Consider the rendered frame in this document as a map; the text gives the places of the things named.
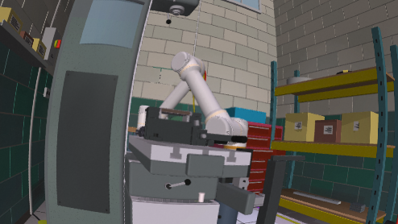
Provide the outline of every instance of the shelf board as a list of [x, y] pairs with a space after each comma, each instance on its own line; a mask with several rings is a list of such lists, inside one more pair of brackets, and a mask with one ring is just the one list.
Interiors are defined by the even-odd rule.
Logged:
[[[387, 145], [387, 157], [392, 158], [394, 148], [394, 146]], [[367, 158], [376, 158], [377, 152], [376, 144], [310, 143], [293, 141], [273, 141], [271, 149]]]
[[[293, 194], [295, 191], [297, 190], [282, 189], [280, 206], [328, 223], [366, 223], [368, 208], [365, 208], [362, 213], [358, 213], [350, 210], [348, 202], [342, 201], [342, 204], [334, 205]], [[379, 211], [376, 220], [379, 221], [385, 216], [383, 211]]]
[[[388, 91], [393, 91], [394, 77], [386, 73]], [[275, 88], [276, 96], [293, 94], [299, 102], [323, 99], [351, 97], [377, 93], [376, 67], [361, 69], [350, 73], [342, 73], [329, 77], [302, 81]]]
[[48, 66], [47, 62], [23, 40], [8, 22], [3, 20], [0, 24], [0, 42], [31, 66], [41, 68], [46, 68]]

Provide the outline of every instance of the blue box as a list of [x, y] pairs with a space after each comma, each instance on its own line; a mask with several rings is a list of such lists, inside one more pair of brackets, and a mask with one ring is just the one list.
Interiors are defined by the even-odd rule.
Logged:
[[257, 123], [265, 123], [267, 116], [265, 112], [255, 111], [255, 110], [248, 110], [238, 107], [231, 107], [225, 109], [226, 112], [232, 118], [241, 118], [247, 120], [248, 122], [257, 122]]

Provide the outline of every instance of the floor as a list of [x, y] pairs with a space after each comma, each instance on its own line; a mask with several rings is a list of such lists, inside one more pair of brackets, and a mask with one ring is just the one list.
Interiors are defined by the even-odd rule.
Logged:
[[[46, 220], [46, 201], [34, 212], [34, 214], [40, 220]], [[259, 214], [259, 210], [254, 208], [253, 213], [249, 215], [244, 215], [239, 213], [238, 220], [236, 224], [255, 224], [257, 220], [257, 215]], [[299, 214], [297, 212], [291, 211], [289, 209], [285, 209], [283, 207], [278, 208], [278, 215], [276, 216], [275, 224], [327, 224], [327, 222], [319, 221], [315, 218], [311, 218], [305, 216], [303, 214]], [[37, 218], [31, 216], [25, 224], [38, 224]]]

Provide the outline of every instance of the window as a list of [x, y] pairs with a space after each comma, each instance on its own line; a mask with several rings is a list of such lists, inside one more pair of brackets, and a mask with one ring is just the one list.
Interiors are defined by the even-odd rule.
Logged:
[[225, 0], [261, 14], [261, 0]]

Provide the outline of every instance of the shelving unit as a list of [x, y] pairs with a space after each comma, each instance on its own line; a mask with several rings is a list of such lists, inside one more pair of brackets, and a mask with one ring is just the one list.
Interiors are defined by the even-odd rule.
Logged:
[[16, 53], [31, 66], [41, 68], [46, 68], [48, 66], [47, 62], [18, 35], [6, 20], [3, 20], [0, 25], [0, 42], [5, 44], [11, 51]]
[[[326, 100], [339, 97], [353, 97], [365, 94], [377, 93], [379, 99], [379, 132], [378, 132], [378, 143], [376, 145], [371, 144], [349, 144], [349, 143], [303, 143], [303, 142], [285, 142], [285, 141], [274, 141], [271, 138], [270, 145], [272, 150], [281, 151], [302, 151], [312, 153], [322, 153], [331, 155], [342, 155], [342, 156], [361, 156], [376, 158], [375, 165], [375, 176], [371, 194], [371, 203], [369, 210], [367, 211], [367, 217], [365, 222], [359, 222], [352, 218], [344, 217], [350, 222], [346, 223], [366, 223], [374, 224], [376, 221], [380, 222], [384, 215], [380, 216], [379, 213], [379, 202], [381, 197], [381, 189], [384, 178], [384, 168], [386, 157], [393, 157], [392, 161], [392, 179], [390, 184], [390, 190], [388, 194], [388, 202], [386, 207], [386, 216], [383, 220], [392, 221], [392, 215], [394, 205], [396, 202], [396, 187], [398, 185], [398, 151], [393, 151], [393, 146], [387, 145], [387, 123], [388, 123], [388, 100], [387, 91], [394, 91], [394, 85], [398, 85], [394, 77], [386, 73], [383, 43], [380, 29], [378, 27], [371, 29], [373, 35], [373, 44], [375, 49], [375, 61], [376, 67], [367, 68], [350, 73], [338, 74], [335, 76], [323, 77], [313, 79], [310, 81], [303, 81], [296, 84], [284, 85], [275, 88], [276, 85], [276, 62], [272, 62], [272, 105], [271, 105], [271, 120], [274, 125], [272, 126], [272, 132], [274, 132], [275, 120], [276, 120], [276, 96], [282, 96], [286, 94], [295, 95], [295, 113], [300, 111], [300, 102], [311, 102]], [[392, 52], [392, 68], [393, 73], [398, 74], [398, 47], [391, 46]], [[298, 71], [295, 71], [295, 77], [300, 76]], [[398, 93], [394, 92], [395, 96], [395, 116], [398, 118]], [[395, 137], [395, 145], [398, 144], [398, 135]], [[292, 174], [294, 171], [294, 163], [290, 163], [288, 169], [288, 187], [291, 187]], [[281, 199], [281, 206], [289, 208], [295, 207], [297, 211], [304, 211], [308, 208], [306, 205], [300, 205], [292, 200]], [[319, 209], [311, 208], [312, 214], [315, 214]], [[336, 214], [331, 212], [325, 212], [325, 217]]]
[[[262, 193], [268, 160], [271, 159], [271, 156], [281, 155], [284, 152], [270, 150], [271, 125], [257, 122], [248, 122], [248, 124], [246, 148], [253, 149], [253, 156], [247, 190], [253, 193]], [[283, 131], [283, 127], [276, 126], [275, 139], [282, 140]]]

